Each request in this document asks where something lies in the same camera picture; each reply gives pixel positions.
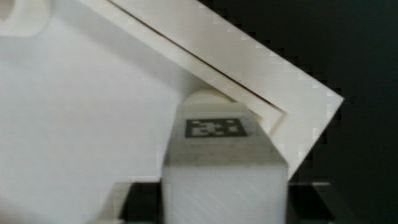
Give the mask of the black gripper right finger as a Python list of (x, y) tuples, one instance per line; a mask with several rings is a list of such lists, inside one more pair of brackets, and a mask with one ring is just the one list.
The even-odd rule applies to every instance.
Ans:
[(363, 224), (329, 182), (290, 184), (286, 224)]

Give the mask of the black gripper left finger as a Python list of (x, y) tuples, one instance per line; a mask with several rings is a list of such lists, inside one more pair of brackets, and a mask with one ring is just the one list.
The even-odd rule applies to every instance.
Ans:
[(114, 185), (95, 224), (164, 224), (162, 185), (159, 182)]

